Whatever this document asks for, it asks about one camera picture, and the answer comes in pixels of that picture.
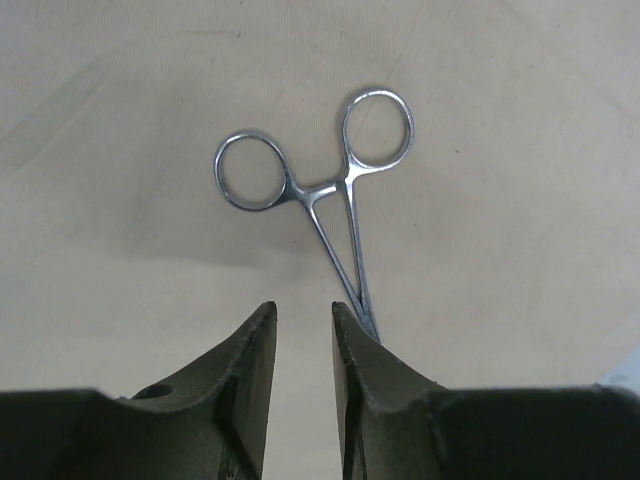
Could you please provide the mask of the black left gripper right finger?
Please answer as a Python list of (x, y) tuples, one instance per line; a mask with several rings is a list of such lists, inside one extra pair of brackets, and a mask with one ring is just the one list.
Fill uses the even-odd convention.
[(639, 398), (601, 385), (448, 389), (336, 302), (333, 369), (346, 479), (635, 479)]

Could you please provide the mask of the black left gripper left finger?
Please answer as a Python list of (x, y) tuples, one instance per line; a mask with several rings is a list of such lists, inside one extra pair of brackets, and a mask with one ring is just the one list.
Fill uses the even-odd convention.
[(259, 479), (277, 309), (131, 398), (94, 389), (1, 395), (4, 479)]

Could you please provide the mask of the steel forceps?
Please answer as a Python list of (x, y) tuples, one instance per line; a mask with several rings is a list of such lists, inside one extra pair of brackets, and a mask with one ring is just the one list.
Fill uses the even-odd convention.
[[(356, 107), (364, 101), (374, 97), (382, 97), (392, 101), (396, 108), (401, 112), (404, 124), (404, 135), (399, 148), (388, 161), (381, 164), (367, 163), (359, 158), (356, 150), (353, 148), (348, 134), (349, 120)], [(317, 185), (301, 185), (296, 180), (292, 169), (290, 168), (289, 161), (278, 142), (269, 134), (254, 129), (239, 130), (222, 141), (213, 157), (212, 171), (215, 183), (223, 198), (229, 204), (242, 211), (261, 212), (288, 202), (297, 202), (302, 206), (313, 224), (330, 261), (334, 265), (346, 296), (355, 310), (356, 319), (360, 327), (371, 338), (378, 341), (380, 339), (380, 333), (367, 284), (362, 240), (359, 231), (355, 185), (356, 180), (361, 177), (388, 171), (401, 164), (401, 162), (409, 155), (414, 143), (416, 135), (415, 120), (409, 105), (397, 93), (387, 88), (369, 87), (357, 92), (346, 102), (340, 133), (344, 163), (334, 177)], [(249, 200), (242, 198), (232, 191), (226, 176), (223, 173), (223, 165), (227, 150), (233, 144), (247, 139), (255, 140), (267, 145), (270, 150), (274, 152), (279, 162), (282, 171), (282, 181), (280, 186), (277, 188), (275, 195), (269, 199)], [(349, 276), (339, 260), (339, 257), (316, 212), (316, 204), (318, 202), (335, 194), (342, 196), (348, 216), (352, 253), (357, 274), (356, 283), (352, 283), (349, 279)]]

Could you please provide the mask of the beige cloth mat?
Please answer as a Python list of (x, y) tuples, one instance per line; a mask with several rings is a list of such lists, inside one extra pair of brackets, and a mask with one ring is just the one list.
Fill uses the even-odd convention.
[(131, 396), (278, 307), (264, 475), (341, 475), (331, 305), (292, 202), (212, 174), (269, 132), (303, 184), (390, 88), (401, 165), (356, 185), (386, 346), (447, 387), (622, 384), (639, 344), (635, 1), (5, 1), (1, 386)]

